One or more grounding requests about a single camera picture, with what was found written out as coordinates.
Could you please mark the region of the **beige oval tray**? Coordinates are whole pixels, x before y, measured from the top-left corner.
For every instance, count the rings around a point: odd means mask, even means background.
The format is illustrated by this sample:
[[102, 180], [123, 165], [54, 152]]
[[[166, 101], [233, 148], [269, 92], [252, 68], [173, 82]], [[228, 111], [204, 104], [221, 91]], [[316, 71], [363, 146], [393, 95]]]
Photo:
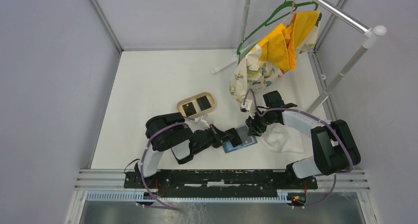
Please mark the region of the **beige oval tray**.
[[[202, 96], [207, 96], [207, 97], [208, 97], [208, 99], [209, 99], [209, 101], [210, 101], [210, 103], [211, 103], [211, 105], [212, 105], [212, 107], [211, 107], [210, 109], [205, 110], [205, 111], [200, 111], [199, 106], [197, 105], [197, 102], [196, 102], [196, 99], [197, 99], [197, 98], [200, 98], [200, 97], [202, 97]], [[177, 109], [177, 111], [178, 111], [178, 112], [180, 112], [183, 116], [185, 116], [185, 113], [184, 113], [184, 110], [182, 109], [182, 105], [184, 105], [184, 104], [186, 104], [186, 103], [189, 103], [189, 102], [193, 102], [193, 104], [194, 104], [194, 106], [195, 106], [195, 108], [196, 108], [196, 111], [197, 111], [197, 113], [196, 113], [195, 115], [193, 115], [193, 116], [191, 116], [191, 117], [189, 117], [189, 118], [196, 118], [196, 117], [199, 117], [199, 116], [201, 116], [201, 115], [203, 115], [203, 114], [205, 114], [205, 113], [209, 113], [209, 112], [213, 111], [213, 110], [214, 110], [214, 108], [215, 108], [215, 99], [214, 99], [214, 97], [212, 96], [212, 94], [210, 94], [209, 92], [202, 92], [202, 93], [199, 93], [199, 94], [197, 94], [197, 95], [195, 95], [195, 96], [192, 96], [192, 97], [186, 98], [186, 99], [184, 99], [184, 100], [181, 100], [181, 101], [179, 101], [179, 102], [177, 103], [177, 105], [176, 105], [176, 109]]]

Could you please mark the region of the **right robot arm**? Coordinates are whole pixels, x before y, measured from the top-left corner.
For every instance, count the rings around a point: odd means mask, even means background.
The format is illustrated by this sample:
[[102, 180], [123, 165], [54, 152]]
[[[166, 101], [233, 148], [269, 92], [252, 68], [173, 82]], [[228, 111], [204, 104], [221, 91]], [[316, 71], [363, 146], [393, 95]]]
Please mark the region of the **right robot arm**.
[[263, 98], [265, 106], [258, 106], [255, 99], [247, 97], [240, 105], [242, 112], [249, 113], [245, 121], [249, 135], [260, 137], [269, 125], [281, 124], [312, 141], [312, 156], [287, 165], [284, 180], [288, 187], [298, 188], [311, 176], [349, 173], [360, 163], [360, 152], [344, 120], [319, 119], [297, 109], [294, 103], [286, 104], [278, 91], [266, 93]]

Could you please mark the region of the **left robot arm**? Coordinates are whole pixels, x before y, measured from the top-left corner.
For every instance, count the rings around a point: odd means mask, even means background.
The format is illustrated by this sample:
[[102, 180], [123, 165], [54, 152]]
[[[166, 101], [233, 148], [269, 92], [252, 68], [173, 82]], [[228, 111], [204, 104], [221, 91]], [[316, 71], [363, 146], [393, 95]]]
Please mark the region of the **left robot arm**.
[[209, 124], [204, 130], [192, 131], [181, 113], [159, 115], [145, 124], [148, 143], [136, 169], [136, 182], [149, 188], [155, 182], [158, 164], [165, 151], [170, 150], [178, 164], [193, 160], [198, 153], [212, 147], [220, 148], [230, 143], [236, 147], [243, 143], [235, 128], [226, 131]]

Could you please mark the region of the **blue card holder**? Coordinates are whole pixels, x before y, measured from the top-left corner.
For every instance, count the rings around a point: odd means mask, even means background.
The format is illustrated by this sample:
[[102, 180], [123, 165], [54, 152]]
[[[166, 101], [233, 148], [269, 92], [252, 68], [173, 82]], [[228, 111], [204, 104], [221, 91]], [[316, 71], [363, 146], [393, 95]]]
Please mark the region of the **blue card holder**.
[[230, 153], [258, 143], [255, 136], [248, 135], [248, 127], [246, 125], [231, 128], [226, 133], [233, 135], [233, 138], [222, 145], [225, 153]]

